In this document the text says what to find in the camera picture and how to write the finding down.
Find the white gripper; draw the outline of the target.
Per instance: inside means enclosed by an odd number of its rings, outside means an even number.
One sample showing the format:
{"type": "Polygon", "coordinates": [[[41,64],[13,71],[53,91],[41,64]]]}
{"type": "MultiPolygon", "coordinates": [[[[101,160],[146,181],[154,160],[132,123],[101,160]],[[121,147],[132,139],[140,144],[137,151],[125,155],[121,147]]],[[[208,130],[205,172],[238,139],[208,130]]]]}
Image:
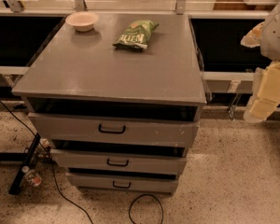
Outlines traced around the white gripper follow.
{"type": "Polygon", "coordinates": [[[253,76],[252,96],[244,112],[251,123],[265,121],[280,105],[280,1],[266,17],[241,40],[248,48],[260,46],[260,53],[272,60],[265,69],[257,68],[253,76]]]}

